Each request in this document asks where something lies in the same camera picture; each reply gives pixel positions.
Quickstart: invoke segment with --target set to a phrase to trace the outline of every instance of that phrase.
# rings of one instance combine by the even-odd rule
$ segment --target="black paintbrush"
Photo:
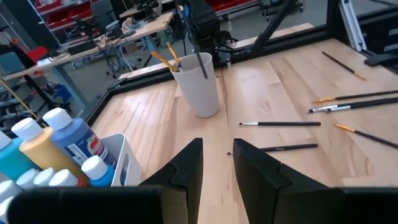
[[[274,152],[274,151],[286,151],[286,150],[294,150],[294,149],[306,149],[318,147],[318,144],[299,144],[294,146],[276,146],[276,147],[265,147],[260,149],[263,152]]]
[[[345,68],[347,71],[351,72],[352,74],[356,75],[358,78],[362,79],[362,80],[366,80],[366,78],[364,78],[361,74],[359,74],[358,72],[355,72],[352,68],[350,68],[349,66],[343,64],[343,62],[340,62],[339,60],[335,59],[334,57],[332,57],[331,55],[327,54],[326,52],[322,52],[326,57],[328,57],[330,60],[336,62],[338,65],[340,65],[341,67]]]
[[[321,122],[241,122],[241,126],[319,126]]]
[[[380,106],[380,105],[386,105],[386,104],[391,104],[391,103],[398,103],[398,98],[382,99],[382,100],[375,101],[375,102],[356,103],[356,104],[351,104],[351,105],[347,105],[347,106],[340,106],[337,108],[329,108],[329,109],[326,109],[325,111],[326,112],[343,111],[343,110],[365,108],[365,107],[370,107],[370,106]]]
[[[349,96],[337,96],[337,97],[320,99],[320,100],[314,101],[313,103],[322,103],[322,102],[326,102],[326,101],[335,101],[335,100],[348,100],[348,99],[355,99],[355,98],[369,97],[369,96],[381,96],[381,95],[387,95],[387,94],[393,94],[393,93],[398,93],[398,90],[382,91],[382,92],[375,92],[375,93],[364,93],[364,94],[349,95]]]
[[[377,106],[377,105],[383,105],[383,104],[388,104],[388,103],[395,103],[397,102],[398,97],[393,97],[393,98],[386,98],[386,99],[378,99],[378,100],[368,100],[368,101],[358,101],[358,102],[352,102],[352,103],[340,103],[337,105],[329,105],[329,106],[323,106],[321,108],[313,108],[309,109],[308,113],[316,113],[316,112],[321,112],[321,111],[333,111],[333,110],[348,110],[348,109],[354,109],[354,108],[359,108],[358,106],[364,107],[366,106]]]
[[[379,142],[379,143],[381,143],[381,144],[385,144],[385,145],[387,145],[387,146],[391,146],[391,147],[393,147],[393,148],[398,149],[398,144],[396,144],[396,143],[393,143],[393,142],[387,141],[387,140],[385,140],[385,139],[382,139],[382,138],[373,136],[373,135],[371,135],[371,134],[363,133],[362,131],[357,131],[357,130],[355,130],[355,129],[353,129],[353,128],[349,128],[349,127],[344,126],[344,125],[342,125],[342,124],[335,124],[335,126],[338,127],[338,128],[344,129],[344,130],[346,130],[346,131],[349,131],[349,132],[358,134],[358,135],[360,135],[360,136],[366,137],[366,138],[368,138],[368,139],[372,139],[373,141],[377,141],[377,142]]]

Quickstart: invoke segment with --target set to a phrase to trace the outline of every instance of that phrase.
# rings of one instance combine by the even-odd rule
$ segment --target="desk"
[[[150,22],[146,24],[143,28],[138,29],[137,32],[129,37],[124,38],[123,40],[119,41],[117,44],[114,46],[120,46],[122,44],[126,44],[128,42],[144,38],[145,43],[148,46],[148,49],[150,51],[156,50],[156,46],[153,43],[152,38],[149,36],[153,33],[156,33],[158,31],[165,30],[167,26],[169,25],[170,21],[173,18],[173,12],[168,12],[166,14],[160,15],[155,21]],[[70,63],[73,60],[82,58],[82,57],[87,57],[89,55],[97,54],[100,50],[95,47],[93,49],[75,54],[75,55],[69,55],[69,54],[63,54],[59,56],[59,58],[55,58],[54,62],[46,63],[45,65],[36,65],[33,66],[27,70],[17,72],[11,75],[8,75],[5,77],[5,80],[10,80],[13,78],[19,78],[22,77],[23,75],[26,74],[32,74],[36,71],[41,71],[49,68],[53,68],[54,74],[57,76],[57,78],[60,80],[60,83],[62,85],[65,85],[68,91],[71,93],[72,97],[78,102],[78,104],[82,107],[85,108],[87,106],[87,101],[85,100],[85,97],[81,94],[81,91],[77,88],[77,86],[74,84],[73,80],[68,76],[68,73],[63,69],[63,66],[67,63]]]
[[[368,80],[358,79],[324,57],[322,51]],[[143,168],[143,179],[161,168],[193,138],[203,138],[198,223],[248,223],[233,158],[226,155],[232,151],[234,138],[243,138],[257,147],[318,143],[316,149],[271,152],[270,155],[330,187],[397,187],[396,149],[332,125],[345,124],[396,142],[397,104],[307,114],[308,109],[314,107],[311,102],[319,98],[397,88],[396,74],[384,67],[367,67],[364,59],[365,56],[335,39],[306,45],[218,69],[220,111],[212,118],[196,117],[172,80],[113,96],[92,128],[100,137],[124,133]],[[239,127],[242,121],[321,121],[322,125]]]
[[[297,25],[297,26],[292,26],[292,27],[289,27],[289,28],[286,28],[286,29],[277,30],[277,31],[275,31],[272,34],[271,39],[272,38],[276,38],[276,37],[282,37],[283,35],[287,35],[287,34],[293,34],[294,32],[302,31],[302,30],[305,30],[305,29],[310,29],[312,27],[313,26],[311,24],[304,23],[304,24],[300,24],[300,25]],[[257,39],[257,37],[252,37],[252,38],[240,40],[238,42],[234,42],[234,43],[230,44],[229,46],[231,46],[234,49],[237,49],[237,48],[240,48],[240,47],[245,47],[245,46],[253,44],[256,41],[256,39]],[[174,62],[174,60],[170,60],[169,63],[171,63],[173,65],[175,62]],[[119,79],[136,77],[138,75],[142,75],[142,74],[145,74],[145,73],[149,73],[149,72],[153,72],[153,71],[156,71],[156,70],[160,70],[160,69],[165,68],[165,67],[166,67],[165,64],[159,63],[159,64],[148,66],[148,67],[145,67],[145,68],[140,68],[138,70],[135,70],[135,71],[132,71],[132,72],[129,72],[129,73],[125,73],[125,74],[121,75],[119,77]]]
[[[162,4],[166,4],[166,3],[169,3],[169,2],[172,2],[172,1],[174,1],[174,0],[162,0]],[[120,18],[124,18],[124,17],[127,17],[127,16],[134,15],[137,12],[140,12],[140,10],[138,10],[136,7],[134,7],[132,9],[126,10],[124,13],[120,14],[119,17]]]

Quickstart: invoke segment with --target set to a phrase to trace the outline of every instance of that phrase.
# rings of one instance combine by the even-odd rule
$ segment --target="workbench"
[[[322,51],[368,80],[347,72]],[[397,88],[396,74],[384,67],[368,67],[363,63],[365,59],[335,39],[305,45],[217,69],[220,110],[211,118],[195,116],[172,80],[114,95],[92,128],[101,138],[113,133],[126,135],[143,168],[143,180],[192,139],[203,138],[198,223],[248,223],[233,157],[227,155],[234,138],[256,147],[319,144],[315,149],[269,154],[330,187],[398,186],[396,149],[333,126],[341,123],[397,142],[397,104],[307,114],[308,109],[320,106],[312,103],[319,98]],[[239,127],[244,121],[320,121],[322,125]]]
[[[293,34],[294,32],[310,29],[312,27],[313,27],[313,25],[311,25],[309,23],[304,23],[304,24],[292,26],[292,27],[289,27],[286,29],[277,30],[272,34],[271,39],[276,38],[276,37],[282,37],[283,35],[287,35],[287,34]],[[240,47],[245,47],[245,46],[253,44],[256,41],[256,39],[257,39],[257,37],[252,37],[252,38],[240,40],[237,42],[233,42],[232,44],[229,44],[229,46],[234,49],[238,49]],[[175,63],[175,61],[169,60],[169,63],[173,65]],[[154,72],[156,70],[160,70],[160,69],[166,68],[166,67],[167,66],[164,63],[158,63],[156,65],[148,66],[145,68],[140,68],[138,70],[122,74],[121,76],[119,76],[119,79],[136,77],[136,76]]]
[[[167,3],[172,2],[172,1],[174,1],[174,0],[162,0],[161,3],[162,4],[167,4]],[[128,10],[124,11],[122,14],[119,15],[119,17],[120,18],[124,18],[124,17],[128,17],[128,16],[132,16],[132,15],[138,13],[138,12],[140,12],[140,10],[138,10],[137,7],[134,7],[134,8],[131,8],[131,9],[128,9]]]
[[[144,42],[148,46],[149,51],[156,50],[156,45],[152,40],[152,38],[150,37],[150,35],[165,30],[169,25],[170,21],[172,20],[173,14],[174,14],[173,12],[168,12],[166,14],[160,15],[155,21],[147,23],[144,27],[136,30],[135,34],[126,37],[123,40],[120,40],[117,44],[114,44],[113,46],[117,47],[135,41],[137,39],[143,38]],[[73,80],[68,76],[68,73],[63,69],[63,66],[76,59],[97,54],[99,51],[100,51],[99,48],[95,47],[93,49],[86,50],[84,52],[75,55],[64,53],[58,56],[57,58],[53,58],[52,62],[48,61],[47,63],[43,63],[42,65],[36,65],[27,70],[8,75],[7,77],[4,78],[4,80],[19,78],[26,74],[33,74],[36,71],[42,71],[52,68],[54,74],[60,80],[60,83],[62,85],[65,85],[65,87],[71,93],[72,97],[74,97],[76,102],[81,106],[82,109],[84,109],[88,104],[87,100],[85,99],[81,91],[78,89],[78,87],[75,85]]]

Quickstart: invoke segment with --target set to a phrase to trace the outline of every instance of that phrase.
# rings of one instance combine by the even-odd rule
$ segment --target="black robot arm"
[[[201,52],[212,54],[213,60],[219,56],[216,48],[219,44],[225,44],[231,40],[228,31],[220,31],[220,21],[213,8],[205,0],[176,0],[179,6],[187,6],[188,20],[192,28],[192,38],[199,46]]]

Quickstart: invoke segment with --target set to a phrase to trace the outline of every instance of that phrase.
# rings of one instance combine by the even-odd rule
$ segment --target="yellow paint bottle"
[[[68,169],[76,177],[88,181],[77,164],[51,141],[52,128],[42,128],[32,118],[26,118],[16,123],[11,131],[23,140],[19,150],[43,170],[50,167],[56,172]]]

